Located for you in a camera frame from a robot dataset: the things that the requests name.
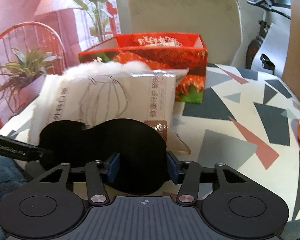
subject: white package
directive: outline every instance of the white package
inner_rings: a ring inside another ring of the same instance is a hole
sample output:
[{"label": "white package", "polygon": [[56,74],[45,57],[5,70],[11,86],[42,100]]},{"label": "white package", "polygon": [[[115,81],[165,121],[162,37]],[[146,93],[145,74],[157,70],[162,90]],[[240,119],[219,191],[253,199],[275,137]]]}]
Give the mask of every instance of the white package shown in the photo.
[{"label": "white package", "polygon": [[171,130],[176,75],[143,73],[61,76],[55,87],[43,87],[37,100],[29,142],[38,145],[41,130],[58,120],[80,121],[91,128],[114,118],[144,122],[156,129],[167,150],[189,154]]}]

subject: circular pad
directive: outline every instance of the circular pad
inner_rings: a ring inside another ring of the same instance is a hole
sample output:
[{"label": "circular pad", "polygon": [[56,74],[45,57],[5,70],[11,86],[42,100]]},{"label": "circular pad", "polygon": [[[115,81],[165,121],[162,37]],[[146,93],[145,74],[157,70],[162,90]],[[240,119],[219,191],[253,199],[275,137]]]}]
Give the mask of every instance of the circular pad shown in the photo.
[{"label": "circular pad", "polygon": [[29,197],[19,205],[20,211],[29,217],[43,217],[49,215],[56,207],[57,202],[47,196]]},{"label": "circular pad", "polygon": [[256,197],[241,196],[230,200],[229,208],[239,216],[251,218],[263,214],[266,204]]},{"label": "circular pad", "polygon": [[246,193],[219,189],[205,198],[201,212],[210,226],[239,239],[280,234],[289,216],[287,204],[263,188]]},{"label": "circular pad", "polygon": [[84,214],[82,200],[66,189],[49,190],[28,187],[31,182],[4,197],[0,202],[0,226],[13,236],[24,239],[46,239],[73,228]]}]

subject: pink triangle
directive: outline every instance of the pink triangle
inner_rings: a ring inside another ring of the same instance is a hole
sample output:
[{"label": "pink triangle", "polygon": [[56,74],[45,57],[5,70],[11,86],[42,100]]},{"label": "pink triangle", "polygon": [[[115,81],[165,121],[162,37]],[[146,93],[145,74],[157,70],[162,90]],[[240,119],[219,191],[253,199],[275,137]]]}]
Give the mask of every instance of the pink triangle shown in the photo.
[{"label": "pink triangle", "polygon": [[264,168],[267,170],[272,165],[272,163],[274,163],[274,161],[279,157],[279,154],[275,150],[273,150],[269,145],[267,145],[263,140],[254,135],[252,132],[250,132],[247,128],[239,124],[231,117],[229,118],[248,142],[258,145],[256,155],[263,164]]},{"label": "pink triangle", "polygon": [[238,83],[240,83],[241,85],[249,83],[249,81],[247,81],[247,80],[245,80],[245,79],[243,79],[243,78],[241,78],[241,77],[239,77],[239,76],[237,76],[237,75],[235,75],[235,74],[233,74],[233,73],[231,73],[229,71],[226,71],[224,69],[222,69],[222,70],[224,72],[226,72],[230,77],[232,77],[235,81],[237,81]]}]

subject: red metal chair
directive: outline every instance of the red metal chair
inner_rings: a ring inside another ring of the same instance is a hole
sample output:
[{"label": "red metal chair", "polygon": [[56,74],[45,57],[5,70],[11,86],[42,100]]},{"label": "red metal chair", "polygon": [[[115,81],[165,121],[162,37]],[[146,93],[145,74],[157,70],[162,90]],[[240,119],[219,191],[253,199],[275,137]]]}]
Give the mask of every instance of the red metal chair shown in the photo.
[{"label": "red metal chair", "polygon": [[[8,62],[15,62],[17,59],[11,49],[18,49],[23,53],[31,49],[40,49],[45,52],[52,52],[61,59],[53,63],[48,74],[61,74],[66,68],[65,49],[62,41],[55,30],[39,22],[24,22],[14,25],[0,34],[0,67]],[[2,75],[0,68],[0,86],[9,77]],[[0,129],[16,113],[28,105],[40,92],[44,78],[37,78],[27,91],[25,97],[20,99],[19,95],[9,99],[9,93],[0,92]]]}]

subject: patterned tablecloth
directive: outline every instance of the patterned tablecloth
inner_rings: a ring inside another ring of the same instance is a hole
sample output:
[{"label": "patterned tablecloth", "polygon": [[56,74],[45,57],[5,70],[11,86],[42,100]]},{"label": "patterned tablecloth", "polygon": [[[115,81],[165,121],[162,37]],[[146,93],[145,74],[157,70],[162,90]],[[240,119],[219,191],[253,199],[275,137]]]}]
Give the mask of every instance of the patterned tablecloth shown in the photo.
[{"label": "patterned tablecloth", "polygon": [[[30,105],[12,118],[0,134],[27,141],[32,110]],[[172,128],[192,151],[177,157],[205,167],[226,163],[282,197],[290,211],[282,236],[296,239],[300,237],[299,118],[299,101],[277,77],[210,64],[203,103],[175,103]],[[42,172],[33,165],[33,172]],[[168,181],[152,195],[176,196],[179,187]],[[76,184],[74,191],[86,198],[84,184]],[[110,197],[118,194],[110,187],[107,191]],[[211,192],[211,184],[201,183],[199,198]]]}]

